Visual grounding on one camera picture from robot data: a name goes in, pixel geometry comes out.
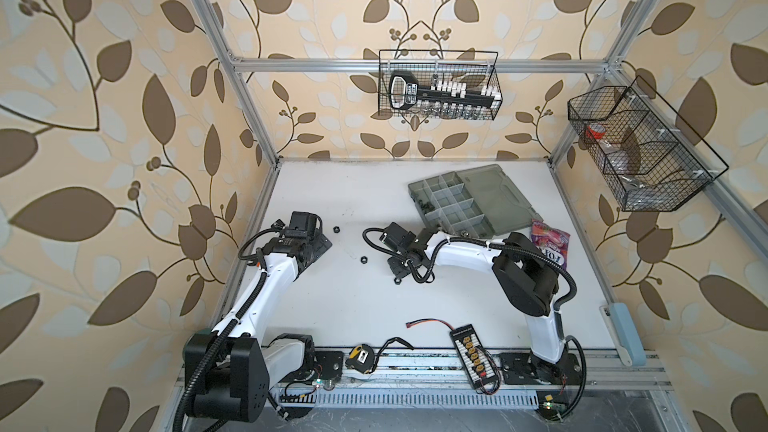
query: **gray metal floor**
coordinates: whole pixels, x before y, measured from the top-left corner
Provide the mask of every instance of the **gray metal floor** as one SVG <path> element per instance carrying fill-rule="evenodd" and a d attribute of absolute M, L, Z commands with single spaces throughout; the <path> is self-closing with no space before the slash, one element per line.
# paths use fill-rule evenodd
<path fill-rule="evenodd" d="M 274 410 L 264 409 L 254 424 L 230 422 L 225 432 L 663 432 L 654 402 L 643 393 L 628 397 L 621 392 L 586 395 L 574 414 L 562 424 L 544 422 L 529 410 L 450 409 L 317 409 L 306 417 L 284 422 Z M 187 432 L 200 432 L 212 420 L 196 420 Z"/>

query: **plastic bag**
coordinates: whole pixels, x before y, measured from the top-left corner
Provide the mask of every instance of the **plastic bag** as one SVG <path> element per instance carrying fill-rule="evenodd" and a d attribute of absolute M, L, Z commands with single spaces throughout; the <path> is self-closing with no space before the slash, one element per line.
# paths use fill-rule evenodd
<path fill-rule="evenodd" d="M 552 228 L 541 221 L 534 220 L 531 229 L 531 242 L 550 259 L 565 268 L 568 258 L 568 242 L 571 234 Z"/>

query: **floral wallpaper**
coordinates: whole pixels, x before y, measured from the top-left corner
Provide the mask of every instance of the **floral wallpaper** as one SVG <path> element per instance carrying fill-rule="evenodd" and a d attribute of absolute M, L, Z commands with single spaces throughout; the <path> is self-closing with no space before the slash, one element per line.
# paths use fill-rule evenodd
<path fill-rule="evenodd" d="M 152 429 L 216 312 L 267 167 L 198 23 L 2 0 L 0 429 Z"/>
<path fill-rule="evenodd" d="M 377 110 L 377 81 L 346 73 L 248 76 L 278 155 L 285 158 L 543 158 L 567 125 L 583 74 L 501 74 L 496 119 L 441 120 Z"/>
<path fill-rule="evenodd" d="M 768 220 L 768 2 L 661 0 L 645 27 L 624 66 L 714 146 L 731 166 L 720 180 Z M 768 266 L 704 194 L 672 213 L 620 212 L 583 144 L 558 173 L 692 427 L 768 430 Z"/>
<path fill-rule="evenodd" d="M 633 0 L 211 0 L 245 57 L 360 58 L 365 48 L 599 59 Z"/>

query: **black wire basket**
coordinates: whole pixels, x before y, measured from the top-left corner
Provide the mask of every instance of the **black wire basket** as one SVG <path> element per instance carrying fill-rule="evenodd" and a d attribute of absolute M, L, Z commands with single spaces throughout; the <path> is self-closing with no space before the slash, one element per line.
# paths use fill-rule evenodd
<path fill-rule="evenodd" d="M 503 102 L 497 58 L 474 50 L 380 50 L 379 113 L 494 120 Z"/>
<path fill-rule="evenodd" d="M 659 118 L 650 106 L 653 99 L 674 112 L 674 126 Z M 629 87 L 604 86 L 569 100 L 568 120 L 579 146 L 589 151 L 626 212 L 677 210 L 728 170 L 712 146 L 641 76 Z"/>

